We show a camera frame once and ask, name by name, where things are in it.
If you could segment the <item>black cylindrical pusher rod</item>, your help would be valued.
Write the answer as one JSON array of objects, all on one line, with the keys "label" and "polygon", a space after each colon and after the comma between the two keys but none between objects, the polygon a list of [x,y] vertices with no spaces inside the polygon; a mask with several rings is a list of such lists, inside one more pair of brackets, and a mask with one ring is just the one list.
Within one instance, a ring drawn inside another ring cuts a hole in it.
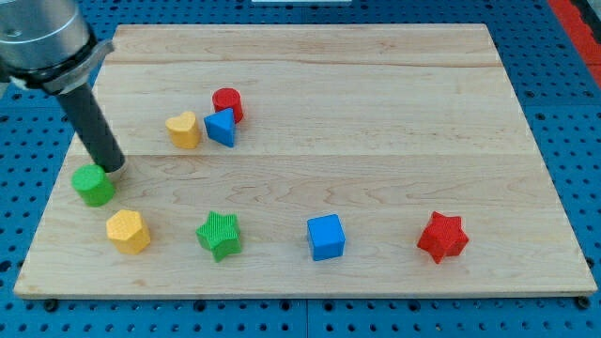
[{"label": "black cylindrical pusher rod", "polygon": [[125,164],[114,137],[88,83],[56,97],[80,141],[95,164],[113,173]]}]

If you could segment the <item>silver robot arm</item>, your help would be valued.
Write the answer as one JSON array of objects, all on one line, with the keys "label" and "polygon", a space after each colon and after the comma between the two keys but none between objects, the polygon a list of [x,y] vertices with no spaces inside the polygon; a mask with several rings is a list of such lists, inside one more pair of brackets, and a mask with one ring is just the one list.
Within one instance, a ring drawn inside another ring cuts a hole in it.
[{"label": "silver robot arm", "polygon": [[1,66],[22,89],[56,97],[95,164],[113,173],[125,157],[89,84],[114,50],[99,41],[73,0],[3,0]]}]

